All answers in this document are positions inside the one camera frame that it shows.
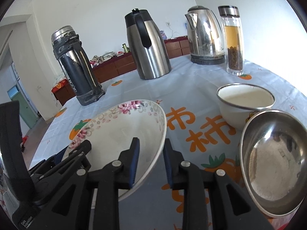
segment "bottle lid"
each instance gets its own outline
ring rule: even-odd
[[[135,8],[132,10],[131,13],[129,13],[128,15],[125,16],[125,21],[126,21],[126,27],[130,27],[134,24],[136,24],[135,22],[135,16],[140,15],[143,19],[143,21],[152,21],[150,14],[148,13],[148,11],[146,9],[138,9]]]
[[[51,43],[52,46],[54,45],[54,43],[59,39],[62,38],[63,36],[67,35],[67,34],[76,34],[76,32],[74,31],[74,29],[72,28],[72,26],[64,26],[59,28],[57,31],[55,31],[52,35],[51,35]]]
[[[219,6],[220,16],[240,17],[239,9],[236,6]]]
[[[198,10],[198,9],[208,9],[204,6],[193,6],[191,8],[188,9],[188,12],[192,11],[192,10]]]

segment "orange chinese character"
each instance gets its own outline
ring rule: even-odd
[[[161,188],[162,190],[170,189],[169,184],[165,184]],[[180,202],[180,205],[176,208],[177,213],[182,213],[183,212],[183,200],[184,196],[179,193],[179,190],[172,190],[172,199],[174,201]]]
[[[205,152],[206,148],[204,144],[209,144],[209,141],[205,138],[200,138],[203,135],[203,133],[197,132],[195,134],[192,130],[189,130],[189,133],[190,133],[190,136],[185,141],[187,142],[193,141],[191,143],[190,151],[194,152],[197,147],[201,152]]]
[[[170,117],[170,116],[173,116],[171,117],[168,121],[167,121],[167,126],[171,129],[171,130],[174,130],[175,129],[175,126],[173,125],[172,121],[174,120],[177,120],[180,128],[182,130],[184,130],[186,127],[185,127],[185,124],[184,122],[181,120],[181,117],[184,116],[184,115],[187,115],[190,117],[190,119],[186,120],[185,122],[188,123],[188,124],[192,124],[195,122],[195,115],[192,113],[192,112],[184,112],[186,108],[185,107],[181,107],[179,108],[178,110],[175,110],[173,107],[171,107],[171,111],[170,113],[167,113],[166,114],[166,117]]]
[[[212,144],[217,144],[217,141],[210,135],[212,134],[213,132],[216,132],[220,138],[224,141],[225,144],[230,144],[230,140],[226,137],[226,135],[223,133],[223,131],[221,130],[221,127],[224,126],[224,125],[227,125],[229,127],[229,130],[228,130],[228,134],[229,135],[234,135],[236,134],[236,131],[235,131],[235,128],[233,128],[232,126],[230,126],[228,123],[226,123],[225,121],[223,122],[219,122],[219,123],[216,123],[215,121],[219,120],[219,119],[222,119],[222,116],[221,115],[217,115],[216,117],[214,118],[209,118],[209,117],[206,117],[206,120],[207,120],[207,123],[203,124],[201,126],[201,129],[205,129],[207,126],[211,125],[212,128],[209,129],[208,131],[206,131],[204,133],[205,137],[209,140],[210,143]]]

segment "white enamel bowl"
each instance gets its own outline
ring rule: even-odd
[[[220,87],[217,92],[222,117],[232,127],[243,130],[257,112],[270,109],[275,98],[267,89],[250,84],[234,83]]]
[[[102,169],[130,148],[133,137],[140,140],[140,154],[135,183],[131,190],[119,190],[119,200],[140,187],[162,153],[166,136],[163,109],[149,100],[128,101],[110,108],[89,121],[75,136],[63,159],[85,139],[92,144],[86,155],[90,171]]]

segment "window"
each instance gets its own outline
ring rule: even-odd
[[[10,90],[7,91],[7,94],[9,95],[10,98],[12,98],[18,92],[19,92],[18,87],[17,86],[13,86]]]

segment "red object on floor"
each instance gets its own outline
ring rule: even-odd
[[[25,144],[25,142],[26,142],[26,140],[28,139],[28,137],[29,137],[29,136],[24,136],[24,137],[22,138],[22,144]]]

